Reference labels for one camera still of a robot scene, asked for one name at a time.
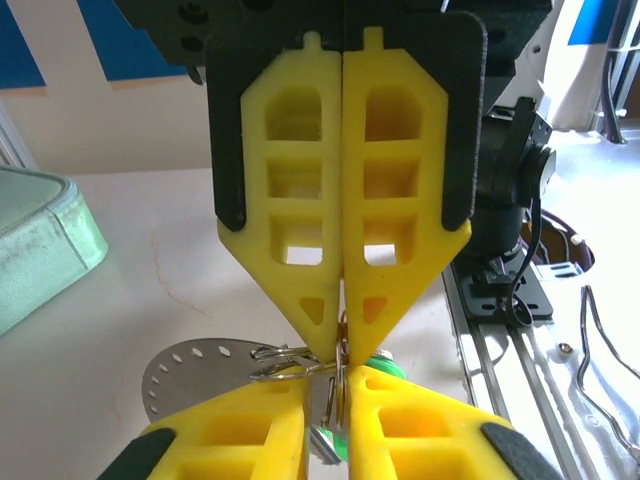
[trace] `teal storage box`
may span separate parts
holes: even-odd
[[[72,180],[0,167],[0,335],[106,254]]]

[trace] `metal disc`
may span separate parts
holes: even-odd
[[[251,352],[259,342],[230,338],[202,338],[173,345],[147,366],[142,378],[142,401],[151,422],[248,385],[256,370],[277,363],[256,362]],[[319,425],[326,409],[329,375],[314,375],[311,385],[311,423]],[[336,430],[335,416],[329,423]]]

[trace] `blue wall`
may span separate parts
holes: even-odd
[[[0,0],[0,89],[44,86],[7,1]]]
[[[607,43],[617,4],[617,0],[585,0],[569,38],[569,45]]]
[[[184,75],[168,65],[143,30],[134,30],[113,0],[78,0],[102,69],[110,82]]]

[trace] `screw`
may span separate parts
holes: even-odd
[[[558,350],[566,354],[573,353],[573,347],[568,343],[564,343],[564,342],[558,344]]]
[[[589,425],[593,427],[597,427],[600,425],[600,421],[593,415],[587,415],[586,420],[589,423]]]

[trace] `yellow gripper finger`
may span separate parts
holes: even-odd
[[[350,364],[364,364],[464,247],[441,224],[447,94],[382,29],[344,53],[342,248]],[[376,247],[385,246],[382,258]]]
[[[335,358],[342,275],[341,55],[308,33],[242,95],[247,223],[220,240],[321,362]]]
[[[176,436],[148,480],[306,480],[308,387],[253,383],[154,423]]]
[[[349,373],[350,480],[512,480],[481,427],[504,419],[366,366]]]

